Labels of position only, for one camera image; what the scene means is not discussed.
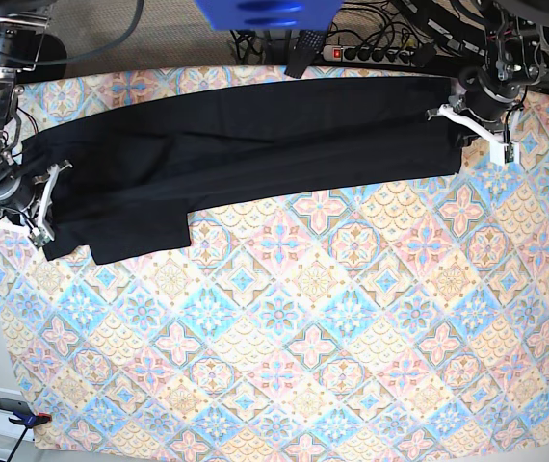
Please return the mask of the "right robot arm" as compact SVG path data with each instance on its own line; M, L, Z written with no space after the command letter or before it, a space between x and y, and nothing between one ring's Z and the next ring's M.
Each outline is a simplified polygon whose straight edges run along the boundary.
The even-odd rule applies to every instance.
M19 99L24 92L18 75L36 70L50 38L50 16L49 6L0 15L0 229L24 235L38 246L55 239L49 222L52 192L70 163L53 164L35 175L35 166L27 165L16 151L22 126Z

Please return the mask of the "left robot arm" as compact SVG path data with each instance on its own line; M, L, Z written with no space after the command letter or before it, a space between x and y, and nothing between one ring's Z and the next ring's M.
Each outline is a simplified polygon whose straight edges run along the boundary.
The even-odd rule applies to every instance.
M516 143L510 122L523 110L528 87L538 83L545 70L540 31L496 1L477 1L478 13L459 1L451 5L484 28L484 61L464 68L448 102L428 110L427 118L442 116L466 127L512 162Z

